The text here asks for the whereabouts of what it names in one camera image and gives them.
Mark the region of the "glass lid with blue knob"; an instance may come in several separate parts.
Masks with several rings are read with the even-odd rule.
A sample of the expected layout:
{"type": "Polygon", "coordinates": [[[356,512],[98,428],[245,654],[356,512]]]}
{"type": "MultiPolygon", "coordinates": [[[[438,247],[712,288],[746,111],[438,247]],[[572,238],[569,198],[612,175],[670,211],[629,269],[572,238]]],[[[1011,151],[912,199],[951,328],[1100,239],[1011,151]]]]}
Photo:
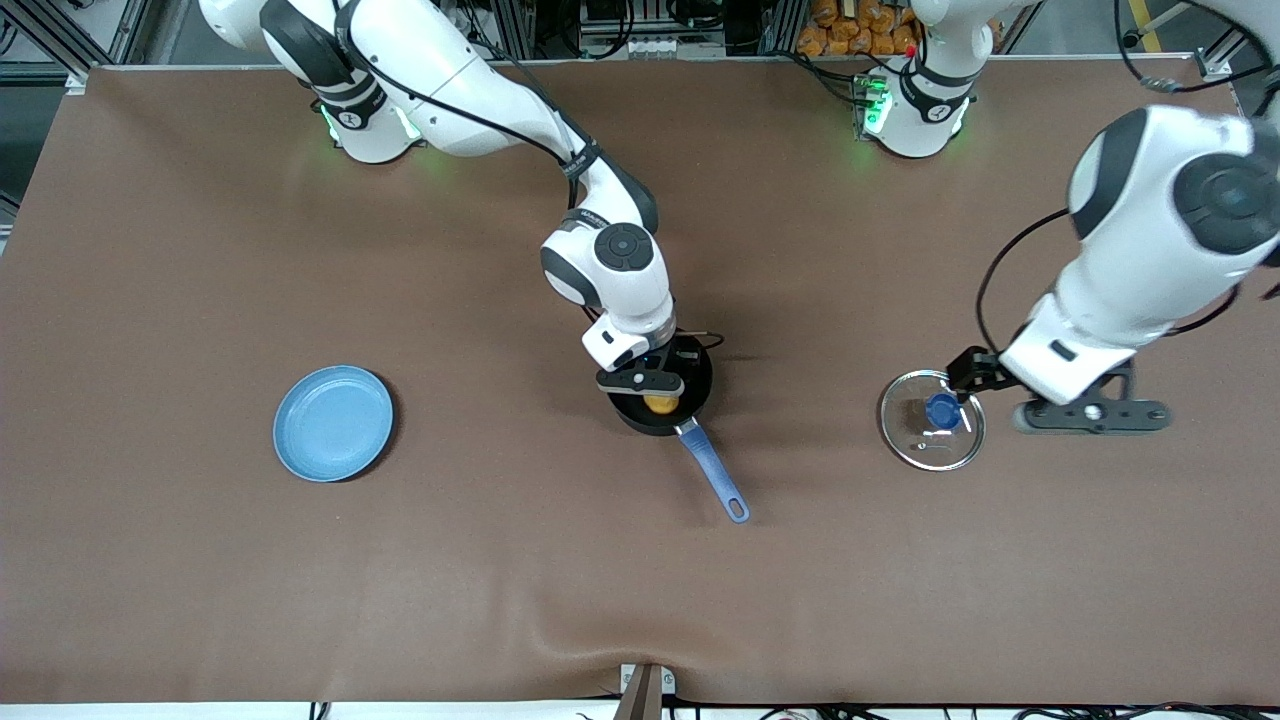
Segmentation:
{"type": "Polygon", "coordinates": [[[982,451],[987,436],[980,401],[963,396],[943,372],[923,369],[891,380],[877,409],[879,436],[905,464],[954,471],[982,451]]]}

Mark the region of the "blue round plate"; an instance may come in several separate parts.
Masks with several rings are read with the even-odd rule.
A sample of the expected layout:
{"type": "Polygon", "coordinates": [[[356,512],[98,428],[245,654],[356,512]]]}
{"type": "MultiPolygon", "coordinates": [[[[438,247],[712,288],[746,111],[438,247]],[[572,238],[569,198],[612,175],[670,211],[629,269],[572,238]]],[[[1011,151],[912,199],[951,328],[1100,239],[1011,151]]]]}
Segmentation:
{"type": "Polygon", "coordinates": [[[271,425],[276,459],[302,480],[355,479],[384,455],[396,429],[396,401],[384,380],[361,366],[335,365],[300,379],[271,425]]]}

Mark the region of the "metal table clamp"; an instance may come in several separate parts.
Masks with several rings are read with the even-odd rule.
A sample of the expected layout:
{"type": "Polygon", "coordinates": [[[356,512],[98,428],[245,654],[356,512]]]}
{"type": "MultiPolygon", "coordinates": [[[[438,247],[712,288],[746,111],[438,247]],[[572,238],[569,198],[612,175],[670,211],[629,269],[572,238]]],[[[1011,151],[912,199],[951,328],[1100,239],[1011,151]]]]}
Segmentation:
{"type": "Polygon", "coordinates": [[[620,667],[620,702],[613,720],[669,720],[664,702],[677,691],[675,671],[658,664],[620,667]]]}

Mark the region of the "bag of orange fruits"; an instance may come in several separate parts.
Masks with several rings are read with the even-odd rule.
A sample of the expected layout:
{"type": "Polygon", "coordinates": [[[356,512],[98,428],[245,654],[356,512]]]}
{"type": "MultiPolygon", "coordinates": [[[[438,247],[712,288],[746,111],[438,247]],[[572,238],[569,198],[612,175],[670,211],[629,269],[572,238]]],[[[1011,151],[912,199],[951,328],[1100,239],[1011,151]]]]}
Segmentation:
{"type": "Polygon", "coordinates": [[[810,0],[795,51],[804,56],[911,55],[923,24],[906,0],[810,0]]]}

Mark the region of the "aluminium frame profile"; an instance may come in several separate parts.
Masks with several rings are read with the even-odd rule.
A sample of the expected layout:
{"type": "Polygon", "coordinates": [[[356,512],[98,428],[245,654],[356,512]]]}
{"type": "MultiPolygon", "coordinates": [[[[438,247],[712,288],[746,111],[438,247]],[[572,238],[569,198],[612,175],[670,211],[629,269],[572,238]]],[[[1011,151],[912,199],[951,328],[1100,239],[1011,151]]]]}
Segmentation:
{"type": "Polygon", "coordinates": [[[1196,63],[1202,78],[1202,86],[1212,88],[1251,77],[1268,78],[1280,64],[1280,24],[1240,26],[1229,22],[1228,29],[1215,40],[1208,47],[1199,47],[1196,51],[1196,63]],[[1245,46],[1252,44],[1260,54],[1260,64],[1248,69],[1235,69],[1233,58],[1245,46]]]}
{"type": "Polygon", "coordinates": [[[84,87],[93,67],[127,64],[142,58],[155,0],[52,0],[74,29],[70,40],[84,59],[68,87],[84,87]]]}

